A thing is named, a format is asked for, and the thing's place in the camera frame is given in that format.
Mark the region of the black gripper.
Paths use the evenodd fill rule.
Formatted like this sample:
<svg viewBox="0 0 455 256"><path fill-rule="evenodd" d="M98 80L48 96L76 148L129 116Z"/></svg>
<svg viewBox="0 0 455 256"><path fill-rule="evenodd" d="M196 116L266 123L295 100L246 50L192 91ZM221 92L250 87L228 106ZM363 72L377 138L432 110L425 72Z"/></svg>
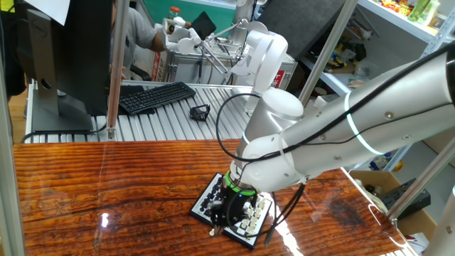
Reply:
<svg viewBox="0 0 455 256"><path fill-rule="evenodd" d="M233 233L232 225L246 218L244 206L246 202L255 203L257 201L257 192L244 189L235 191L227 187L221 189L221 196L222 202L209 203L213 231L214 233Z"/></svg>

